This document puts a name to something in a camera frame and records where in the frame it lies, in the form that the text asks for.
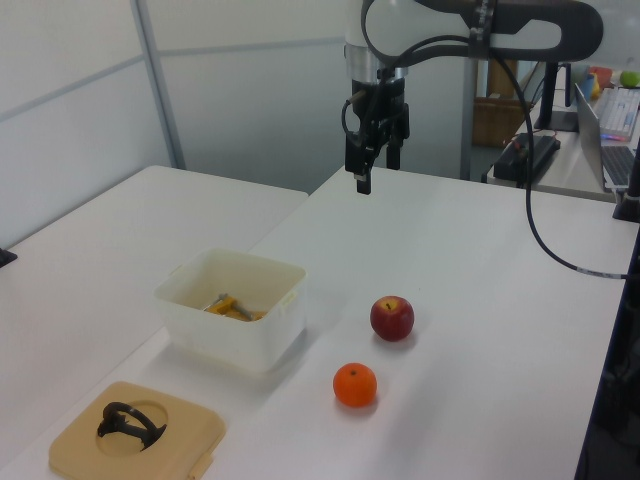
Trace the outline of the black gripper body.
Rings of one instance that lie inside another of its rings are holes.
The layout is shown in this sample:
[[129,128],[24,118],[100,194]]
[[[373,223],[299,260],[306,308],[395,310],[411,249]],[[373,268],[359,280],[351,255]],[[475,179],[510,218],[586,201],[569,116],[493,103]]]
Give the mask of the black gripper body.
[[383,131],[407,135],[404,79],[374,84],[352,80],[351,87],[352,110],[360,121],[359,136],[373,136]]

